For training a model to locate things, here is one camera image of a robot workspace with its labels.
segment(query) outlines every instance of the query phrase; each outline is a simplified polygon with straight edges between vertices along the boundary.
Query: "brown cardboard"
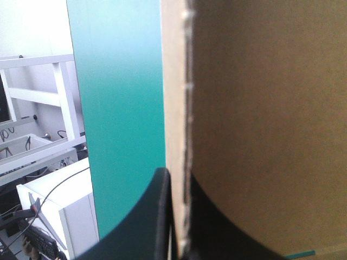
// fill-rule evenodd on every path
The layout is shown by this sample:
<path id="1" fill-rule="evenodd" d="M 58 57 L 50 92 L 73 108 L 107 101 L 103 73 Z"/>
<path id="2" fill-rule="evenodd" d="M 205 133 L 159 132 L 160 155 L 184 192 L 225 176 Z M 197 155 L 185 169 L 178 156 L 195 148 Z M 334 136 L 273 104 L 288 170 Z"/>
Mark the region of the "brown cardboard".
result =
<path id="1" fill-rule="evenodd" d="M 283 255 L 346 243 L 347 2 L 194 6 L 193 174 Z"/>
<path id="2" fill-rule="evenodd" d="M 162 8 L 162 42 L 164 68 L 164 108 L 166 166 L 172 178 L 172 200 L 178 246 L 185 247 L 184 203 L 185 155 L 185 40 L 184 1 L 164 0 Z"/>

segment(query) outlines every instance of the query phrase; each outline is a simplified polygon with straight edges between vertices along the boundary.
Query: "computer monitor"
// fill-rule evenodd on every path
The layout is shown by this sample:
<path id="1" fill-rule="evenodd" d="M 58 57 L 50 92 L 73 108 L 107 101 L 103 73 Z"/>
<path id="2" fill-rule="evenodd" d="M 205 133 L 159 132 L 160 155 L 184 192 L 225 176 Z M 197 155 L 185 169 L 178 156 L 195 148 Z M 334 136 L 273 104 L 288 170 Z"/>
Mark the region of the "computer monitor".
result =
<path id="1" fill-rule="evenodd" d="M 7 104 L 5 90 L 0 76 L 0 122 L 5 122 L 8 120 L 10 120 L 9 107 Z"/>

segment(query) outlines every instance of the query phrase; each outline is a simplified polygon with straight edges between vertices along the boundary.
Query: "white metal frame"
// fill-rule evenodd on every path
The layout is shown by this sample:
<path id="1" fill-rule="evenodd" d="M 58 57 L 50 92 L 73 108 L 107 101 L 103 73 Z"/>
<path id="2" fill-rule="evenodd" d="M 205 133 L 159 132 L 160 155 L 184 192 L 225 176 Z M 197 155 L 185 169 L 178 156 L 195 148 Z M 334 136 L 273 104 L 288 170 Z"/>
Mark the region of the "white metal frame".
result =
<path id="1" fill-rule="evenodd" d="M 68 61 L 74 61 L 73 54 L 0 60 L 0 75 L 13 122 L 21 118 L 16 103 L 17 99 L 57 106 L 61 108 L 68 140 L 71 141 L 80 137 L 75 104 L 69 87 L 66 68 Z M 43 64 L 52 64 L 57 93 L 14 88 L 10 69 Z"/>
<path id="2" fill-rule="evenodd" d="M 16 144 L 20 144 L 20 143 L 23 143 L 25 144 L 25 142 L 28 140 L 28 137 L 31 137 L 32 139 L 35 139 L 43 144 L 51 144 L 52 142 L 49 141 L 49 140 L 46 140 L 44 138 L 41 138 L 39 136 L 36 136 L 34 134 L 28 134 L 28 135 L 24 135 L 24 136 L 21 136 L 19 138 L 15 138 L 15 139 L 12 139 L 10 141 L 6 141 L 6 142 L 3 142 L 3 143 L 0 143 L 0 150 L 2 148 L 5 148 L 5 147 L 11 147 L 12 145 L 16 145 Z M 66 159 L 66 158 L 71 158 L 72 160 L 76 160 L 77 159 L 77 152 L 76 152 L 76 149 L 74 148 L 67 148 L 67 149 L 64 149 L 63 151 L 58 151 L 58 152 L 55 152 L 53 154 L 50 154 L 50 156 L 46 156 L 44 158 L 39 158 L 38 160 L 35 160 L 35 161 L 32 161 L 32 160 L 26 160 L 25 157 L 21 157 L 19 156 L 19 159 L 16 159 L 15 161 L 12 161 L 14 162 L 15 164 L 13 164 L 12 166 L 10 167 L 7 167 L 6 166 L 6 163 L 4 164 L 5 167 L 0 167 L 0 174 L 3 174 L 7 171 L 10 171 L 13 169 L 13 166 L 24 166 L 26 165 L 25 167 L 23 168 L 20 168 L 18 170 L 15 170 L 11 173 L 8 173 L 4 176 L 1 176 L 0 177 L 0 186 L 2 185 L 5 185 L 11 181 L 14 181 L 18 178 L 21 178 L 21 177 L 24 177 L 32 172 L 35 172 L 39 169 L 42 169 L 46 166 L 49 166 L 53 163 L 57 163 L 59 162 L 60 160 L 63 160 L 63 159 Z"/>
<path id="3" fill-rule="evenodd" d="M 69 77 L 66 68 L 66 62 L 69 61 L 74 61 L 73 54 L 28 58 L 8 57 L 5 60 L 0 58 L 0 76 L 2 78 L 11 116 L 11 120 L 1 123 L 0 127 L 11 127 L 16 124 L 20 125 L 33 121 L 32 117 L 30 119 L 21 118 L 17 105 L 17 100 L 20 99 L 60 107 L 67 134 L 67 138 L 65 139 L 51 142 L 42 147 L 0 160 L 0 172 L 7 172 L 21 165 L 43 159 L 55 153 L 66 151 L 66 149 L 86 141 L 85 136 L 80 136 L 76 109 L 72 92 L 70 91 Z M 10 69 L 43 64 L 52 65 L 57 93 L 14 88 Z"/>

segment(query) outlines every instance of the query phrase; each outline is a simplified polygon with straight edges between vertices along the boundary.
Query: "teal panel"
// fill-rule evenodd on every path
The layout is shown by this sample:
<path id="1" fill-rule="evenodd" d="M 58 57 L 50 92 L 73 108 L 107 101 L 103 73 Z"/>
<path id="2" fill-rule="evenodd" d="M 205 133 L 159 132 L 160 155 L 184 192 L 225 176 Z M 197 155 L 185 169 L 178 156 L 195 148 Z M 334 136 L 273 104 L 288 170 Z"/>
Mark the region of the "teal panel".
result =
<path id="1" fill-rule="evenodd" d="M 307 251 L 307 252 L 301 252 L 301 253 L 294 253 L 292 255 L 286 256 L 286 259 L 298 259 L 298 258 L 303 258 L 307 256 L 314 256 L 316 252 L 314 250 L 312 251 Z"/>
<path id="2" fill-rule="evenodd" d="M 165 166 L 160 2 L 67 3 L 104 237 Z"/>

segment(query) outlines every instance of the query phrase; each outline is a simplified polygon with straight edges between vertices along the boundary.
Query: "white wall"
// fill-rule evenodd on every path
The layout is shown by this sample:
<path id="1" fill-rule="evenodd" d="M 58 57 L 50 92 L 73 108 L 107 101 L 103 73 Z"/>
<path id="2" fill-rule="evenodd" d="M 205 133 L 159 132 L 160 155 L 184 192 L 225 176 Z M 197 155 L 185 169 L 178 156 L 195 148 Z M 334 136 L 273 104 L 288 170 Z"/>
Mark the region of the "white wall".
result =
<path id="1" fill-rule="evenodd" d="M 65 0 L 0 0 L 0 57 L 24 57 L 73 53 Z M 67 63 L 79 125 L 83 131 L 80 98 L 75 65 Z M 16 88 L 56 92 L 50 65 L 11 70 Z M 35 134 L 50 133 L 58 139 L 64 129 L 60 108 L 20 101 L 22 116 L 37 114 L 37 125 L 19 127 L 17 135 L 30 130 Z"/>

